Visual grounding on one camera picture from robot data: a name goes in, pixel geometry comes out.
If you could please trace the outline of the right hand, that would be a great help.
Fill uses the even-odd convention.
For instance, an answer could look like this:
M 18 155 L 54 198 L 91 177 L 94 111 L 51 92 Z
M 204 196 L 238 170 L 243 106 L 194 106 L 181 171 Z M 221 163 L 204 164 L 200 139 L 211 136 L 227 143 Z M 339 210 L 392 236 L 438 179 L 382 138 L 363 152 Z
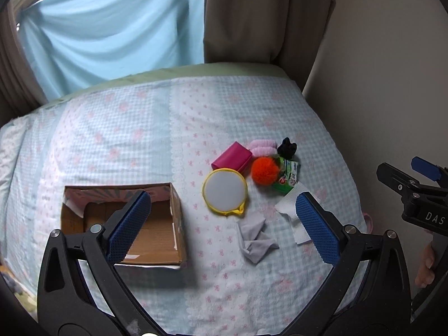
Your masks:
M 432 248 L 432 243 L 429 243 L 421 254 L 420 265 L 415 277 L 415 285 L 418 288 L 425 288 L 433 283 L 434 272 L 432 267 L 434 265 L 434 261 L 434 250 Z

